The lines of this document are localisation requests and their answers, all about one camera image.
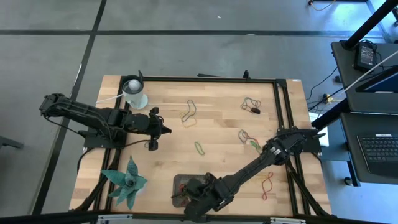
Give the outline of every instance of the succulent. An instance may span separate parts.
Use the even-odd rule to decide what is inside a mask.
[[[124,200],[127,200],[127,206],[131,210],[136,199],[136,194],[139,189],[144,187],[147,180],[138,175],[138,167],[130,156],[129,164],[127,165],[126,173],[117,170],[101,170],[110,182],[119,186],[115,191],[111,192],[109,197],[119,197],[116,201],[116,206]]]

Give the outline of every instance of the wood grain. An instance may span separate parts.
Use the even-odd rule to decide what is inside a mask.
[[[118,91],[120,76],[104,76],[98,99],[115,96]],[[299,128],[311,128],[307,105],[300,80],[287,80],[290,104],[294,123]],[[136,162],[140,175],[148,183],[139,192],[133,209],[125,203],[115,207],[113,199],[111,210],[114,212],[168,213],[183,214],[183,208],[175,208],[171,203],[173,178],[177,174],[204,174],[211,172],[217,177],[233,174],[258,156],[256,150],[238,138],[240,129],[264,144],[275,136],[278,128],[274,92],[271,84],[260,83],[194,83],[194,82],[146,82],[144,93],[149,104],[133,113],[147,114],[155,106],[160,109],[164,125],[172,134],[162,135],[159,149],[149,152],[144,144],[137,144],[123,149],[119,170],[126,171],[129,157]],[[261,114],[252,114],[239,106],[243,98],[249,96],[261,100]],[[280,91],[284,123],[287,125],[283,94]],[[197,106],[195,118],[197,124],[184,128],[180,112],[188,109],[187,100],[192,99]],[[99,103],[97,107],[113,107],[116,100]],[[148,136],[129,134],[127,143],[148,139]],[[198,141],[205,155],[199,155],[194,146]],[[79,206],[93,190],[100,175],[103,149],[95,149],[82,160],[70,208]],[[302,153],[302,166],[308,189],[320,205],[330,212],[330,205],[323,181],[322,169],[311,154]],[[272,171],[273,189],[268,199],[263,201],[261,183]],[[302,211],[299,189],[296,187],[297,201]],[[103,192],[101,208],[104,207],[106,192]],[[236,194],[234,201],[217,215],[283,215],[291,216],[292,209],[284,166],[270,166],[246,182]]]

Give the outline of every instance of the power adapter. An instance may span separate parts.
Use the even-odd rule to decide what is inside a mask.
[[[368,43],[360,42],[355,51],[354,69],[367,72],[374,67],[376,54]]]

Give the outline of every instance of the gray floor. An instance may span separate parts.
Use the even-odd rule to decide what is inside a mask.
[[[383,0],[372,0],[378,8]],[[317,6],[327,2],[317,2]],[[0,0],[0,29],[90,30],[100,0],[35,3]],[[281,1],[108,1],[100,30],[282,30],[354,31],[368,17],[365,3],[338,2],[316,12],[306,0]],[[382,22],[396,37],[388,15]],[[240,77],[299,78],[305,93],[336,67],[330,43],[344,37],[140,35],[97,36],[81,84],[78,101],[93,105],[103,75],[195,76],[197,73]],[[382,38],[371,39],[383,42]],[[25,215],[31,210],[50,154],[57,127],[39,115],[46,94],[69,95],[88,36],[0,35],[0,135],[25,143],[17,151],[0,150],[0,217]],[[333,93],[340,84],[326,81],[312,99]],[[73,129],[82,129],[71,123]],[[44,213],[68,210],[83,140],[67,133]],[[343,185],[348,168],[325,162],[324,178],[332,211],[343,218],[398,222],[395,185]],[[136,221],[136,223],[160,223]]]

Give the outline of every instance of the black desk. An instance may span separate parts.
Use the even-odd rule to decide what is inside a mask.
[[[376,44],[377,52],[382,58],[390,56],[398,50],[398,44]],[[345,50],[340,42],[331,44],[333,55],[340,73],[343,86],[347,87],[358,79],[362,72],[353,68],[355,51]],[[384,65],[398,64],[398,55],[390,58]],[[381,72],[381,68],[377,68],[375,72]],[[362,112],[362,113],[386,113],[398,114],[398,94],[377,94],[377,93],[359,93],[355,88],[361,85],[359,82],[346,92],[346,99],[338,103],[331,110],[325,113],[312,123],[312,126],[322,129],[340,117],[340,113]]]
[[[366,133],[398,133],[398,116],[379,114],[340,114],[348,149],[354,164],[356,176],[361,182],[398,184],[398,178],[371,174],[365,164],[356,136]]]

